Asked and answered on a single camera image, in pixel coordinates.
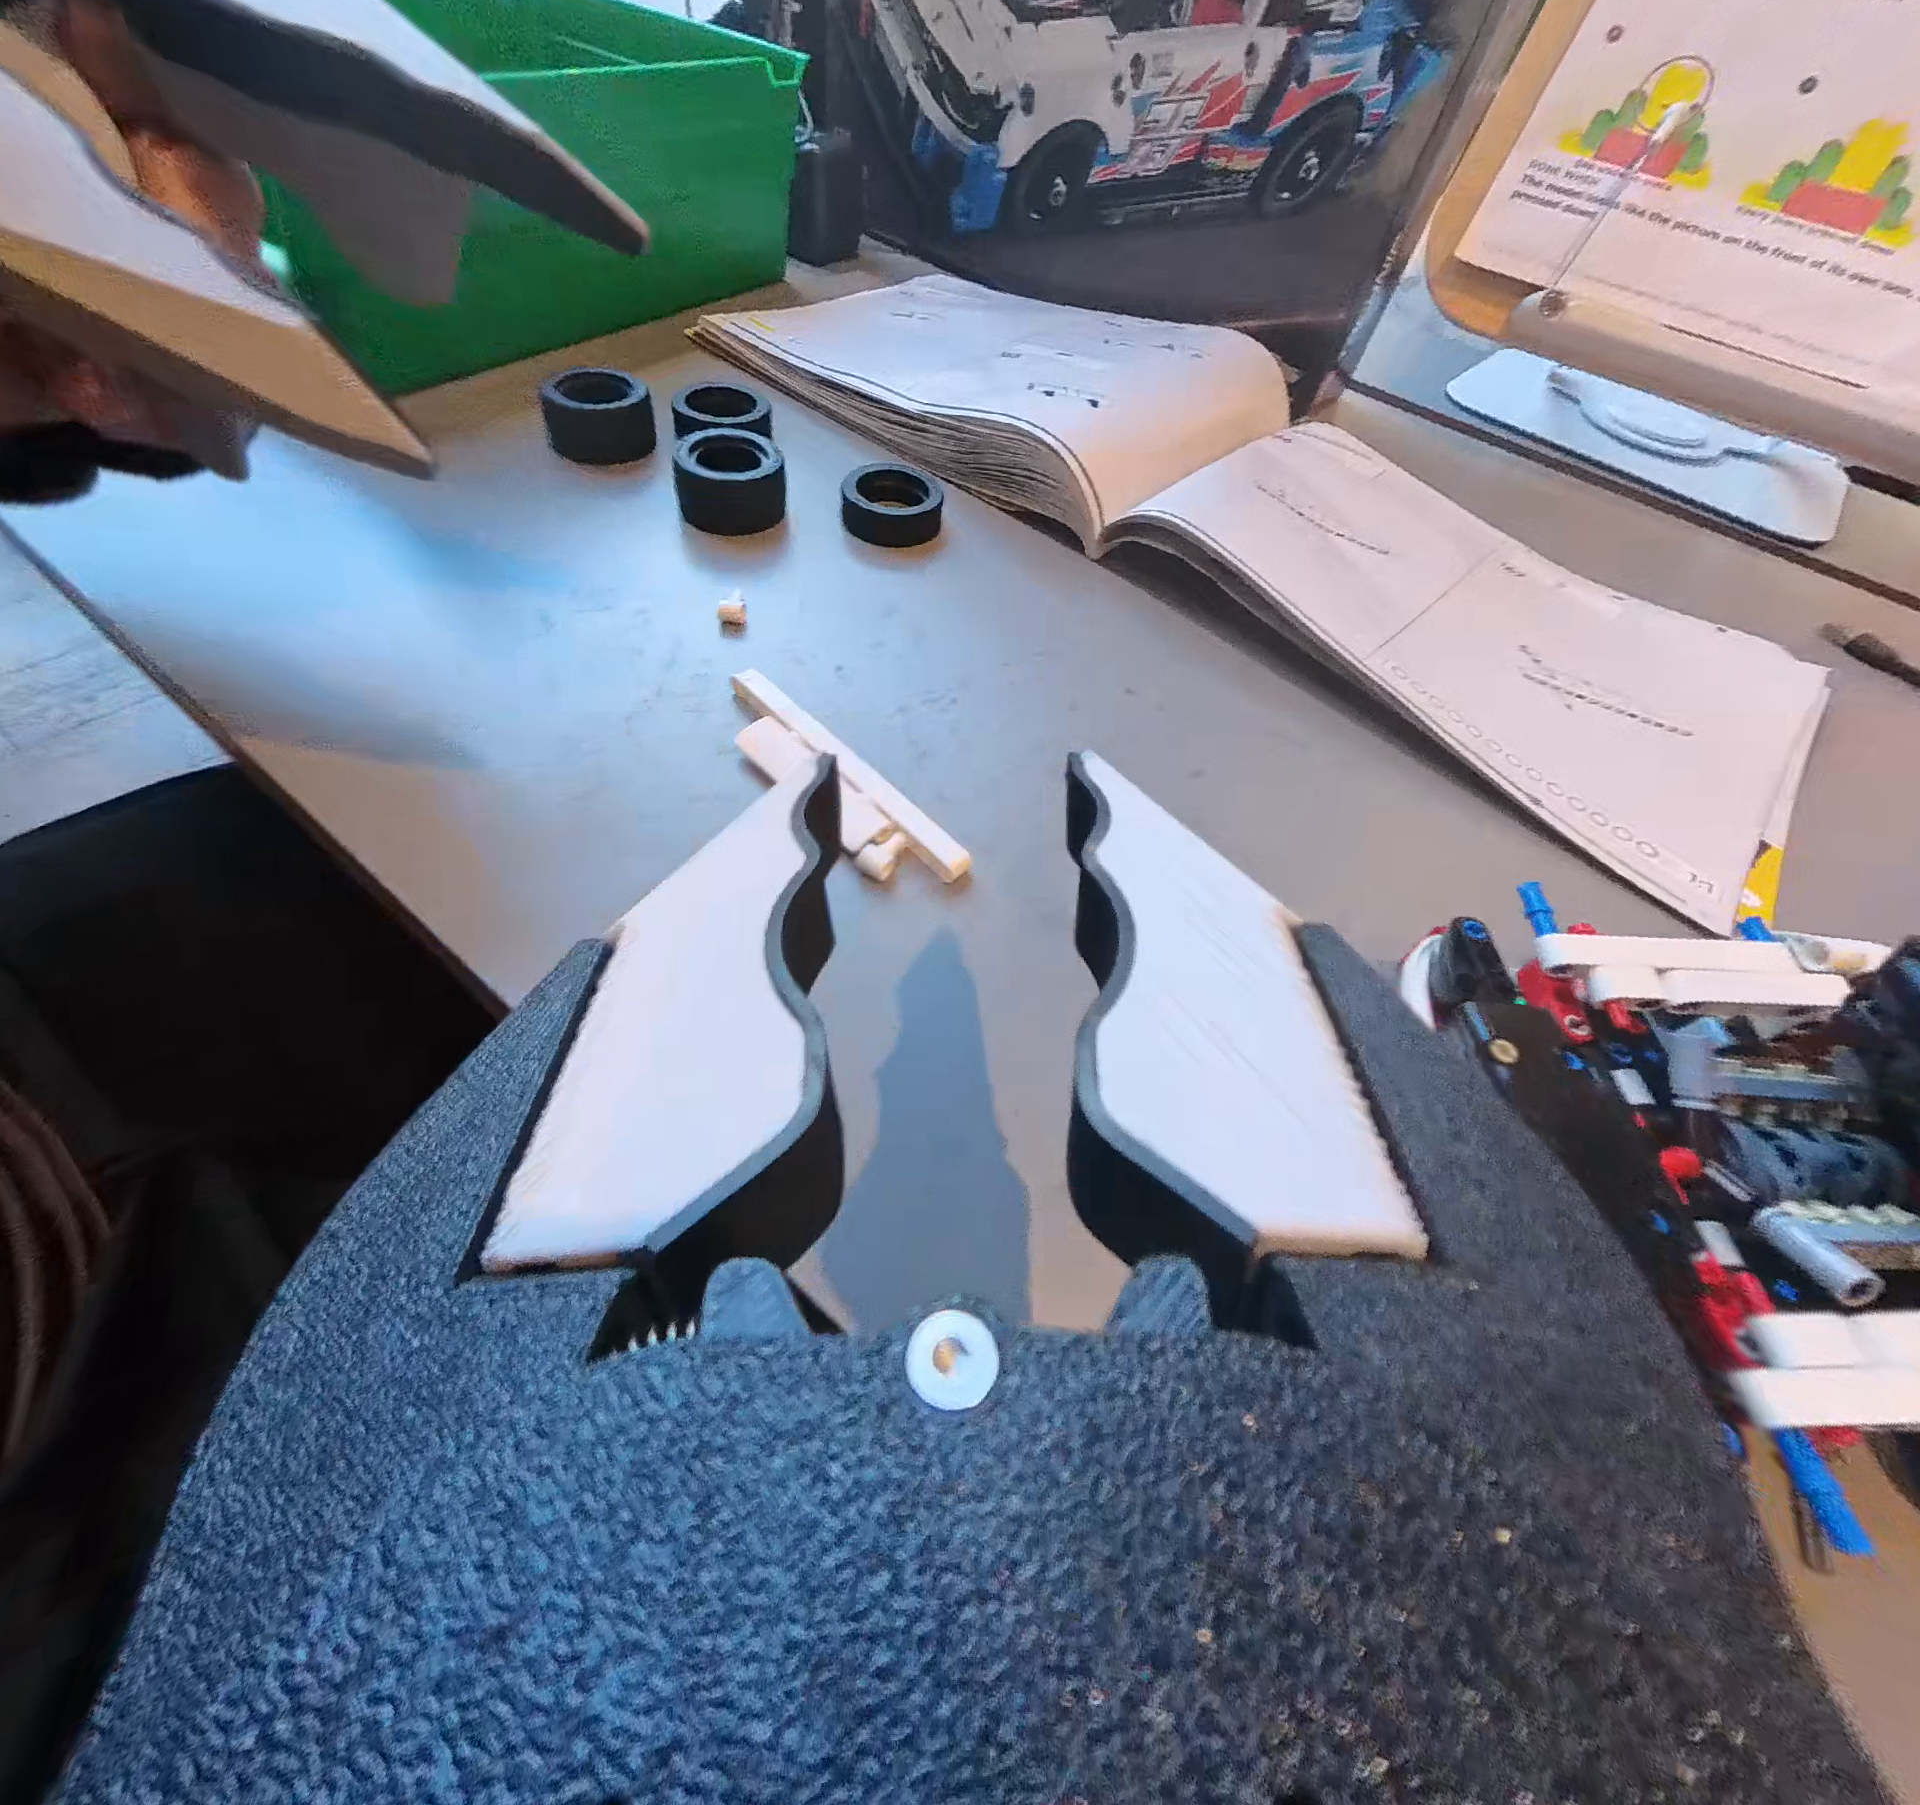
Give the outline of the long white toy beam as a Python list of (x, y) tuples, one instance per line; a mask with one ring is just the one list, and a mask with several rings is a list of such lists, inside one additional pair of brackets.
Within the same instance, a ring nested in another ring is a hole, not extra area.
[(781, 726), (786, 726), (795, 737), (801, 737), (814, 749), (815, 752), (814, 762), (829, 758), (833, 768), (843, 765), (848, 782), (854, 783), (860, 793), (865, 793), (874, 800), (874, 804), (883, 812), (883, 818), (890, 820), (892, 829), (897, 827), (900, 834), (905, 834), (905, 838), (908, 841), (908, 854), (905, 858), (916, 858), (923, 862), (923, 868), (930, 874), (933, 874), (938, 879), (942, 879), (948, 885), (969, 877), (969, 872), (971, 872), (969, 852), (942, 826), (938, 826), (921, 806), (917, 806), (911, 799), (907, 799), (899, 791), (897, 783), (886, 780), (869, 762), (857, 755), (845, 741), (841, 741), (838, 737), (831, 737), (829, 729), (817, 717), (807, 713), (795, 698), (791, 698), (783, 691), (774, 686), (769, 678), (766, 678), (756, 669), (743, 669), (743, 671), (731, 674), (729, 688), (731, 688), (735, 702), (747, 716), (747, 722), (743, 724), (743, 728), (764, 716), (775, 717), (780, 720)]

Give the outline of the person's left hand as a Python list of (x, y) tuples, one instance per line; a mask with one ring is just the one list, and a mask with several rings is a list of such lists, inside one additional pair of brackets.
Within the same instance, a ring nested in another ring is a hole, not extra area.
[(52, 0), (60, 51), (102, 102), (130, 156), (138, 187), (196, 225), (233, 261), (269, 277), (260, 257), (264, 199), (252, 167), (206, 147), (163, 98), (125, 16), (107, 0)]

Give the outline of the red white brick vehicle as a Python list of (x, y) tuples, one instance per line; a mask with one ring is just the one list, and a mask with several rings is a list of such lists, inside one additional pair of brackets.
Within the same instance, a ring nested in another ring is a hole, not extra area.
[(1772, 1447), (1804, 1562), (1867, 1556), (1837, 1459), (1875, 1447), (1916, 1501), (1916, 937), (1606, 935), (1518, 895), (1526, 963), (1461, 915), (1403, 1002), (1607, 1220), (1735, 1456)]

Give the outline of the grey desk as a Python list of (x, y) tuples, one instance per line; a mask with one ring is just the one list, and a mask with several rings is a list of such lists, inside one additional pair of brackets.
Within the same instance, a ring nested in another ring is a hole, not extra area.
[[(865, 448), (791, 401), (788, 521), (715, 544), (538, 378), (416, 401), (432, 482), (264, 441), (13, 526), (511, 1006), (244, 1353), (62, 1797), (1884, 1801), (1633, 1263), (1371, 971), (1529, 877), (1656, 909), (1169, 560), (965, 494), (852, 544)], [(848, 1329), (601, 1353), (615, 1273), (466, 1268), (592, 940), (754, 796), (739, 666), (973, 872), (826, 885)], [(1330, 924), (1436, 1265), (1288, 1265), (1307, 1343), (1106, 1325), (1080, 749)]]

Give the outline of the wooden board with paper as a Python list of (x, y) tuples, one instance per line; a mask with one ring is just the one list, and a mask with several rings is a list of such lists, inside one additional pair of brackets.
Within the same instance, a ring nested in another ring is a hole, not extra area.
[(1916, 485), (1917, 0), (1546, 0), (1426, 225), (1457, 327)]

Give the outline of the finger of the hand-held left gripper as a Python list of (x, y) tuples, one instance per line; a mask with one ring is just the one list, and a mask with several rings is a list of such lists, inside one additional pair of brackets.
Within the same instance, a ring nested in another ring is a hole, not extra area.
[(166, 108), (389, 298), (453, 298), (475, 194), (636, 257), (638, 212), (387, 0), (107, 0)]
[(134, 383), (164, 449), (250, 474), (258, 431), (428, 479), (435, 456), (271, 275), (138, 184), (76, 71), (27, 33), (1, 47), (4, 318)]

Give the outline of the white toy beam brick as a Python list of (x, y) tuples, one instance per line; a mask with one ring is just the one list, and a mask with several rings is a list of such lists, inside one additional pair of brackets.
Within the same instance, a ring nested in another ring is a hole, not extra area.
[[(780, 720), (766, 716), (747, 724), (735, 737), (735, 747), (767, 782), (778, 782), (815, 758), (814, 749), (801, 737), (795, 737)], [(892, 838), (890, 820), (848, 782), (843, 765), (837, 768), (837, 782), (841, 851), (852, 858), (882, 851)]]

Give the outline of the person's brown shirt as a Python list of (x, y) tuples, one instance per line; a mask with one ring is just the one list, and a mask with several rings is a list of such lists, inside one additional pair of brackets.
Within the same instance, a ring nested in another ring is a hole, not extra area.
[(107, 1241), (95, 1185), (35, 1104), (1, 1083), (1, 1464), (31, 1440)]

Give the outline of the open white instruction booklet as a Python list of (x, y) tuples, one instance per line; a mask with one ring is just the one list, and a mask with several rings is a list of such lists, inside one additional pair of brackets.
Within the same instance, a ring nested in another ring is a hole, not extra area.
[(1583, 854), (1709, 934), (1784, 841), (1828, 671), (1567, 570), (1227, 329), (919, 277), (688, 339), (951, 486), (1213, 577)]

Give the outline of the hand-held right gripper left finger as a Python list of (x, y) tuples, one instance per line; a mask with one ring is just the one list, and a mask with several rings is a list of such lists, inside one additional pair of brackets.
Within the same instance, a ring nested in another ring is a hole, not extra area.
[(843, 1188), (812, 988), (841, 852), (829, 756), (788, 770), (610, 929), (476, 1244), (481, 1271), (797, 1265)]

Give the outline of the black power adapter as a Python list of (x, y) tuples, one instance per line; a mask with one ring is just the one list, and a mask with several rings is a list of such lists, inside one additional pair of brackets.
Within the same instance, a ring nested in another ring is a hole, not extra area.
[(865, 229), (865, 168), (845, 129), (797, 137), (786, 206), (786, 256), (812, 267), (851, 261)]

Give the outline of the toy car box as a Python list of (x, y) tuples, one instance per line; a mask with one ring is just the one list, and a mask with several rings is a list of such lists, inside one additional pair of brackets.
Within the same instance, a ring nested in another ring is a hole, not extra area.
[(865, 233), (1341, 371), (1540, 0), (821, 0)]

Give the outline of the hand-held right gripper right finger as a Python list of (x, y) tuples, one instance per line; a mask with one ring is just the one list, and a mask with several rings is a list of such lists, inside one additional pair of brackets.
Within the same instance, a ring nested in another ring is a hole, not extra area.
[(1426, 1260), (1426, 1228), (1283, 901), (1093, 751), (1064, 765), (1066, 1185), (1116, 1257)]

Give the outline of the green plastic bin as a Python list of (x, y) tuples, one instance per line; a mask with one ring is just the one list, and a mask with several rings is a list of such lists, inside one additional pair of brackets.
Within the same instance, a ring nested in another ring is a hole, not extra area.
[(627, 0), (387, 0), (632, 206), (626, 257), (479, 190), (455, 296), (366, 281), (291, 192), (264, 180), (265, 256), (387, 396), (778, 282), (804, 59)]

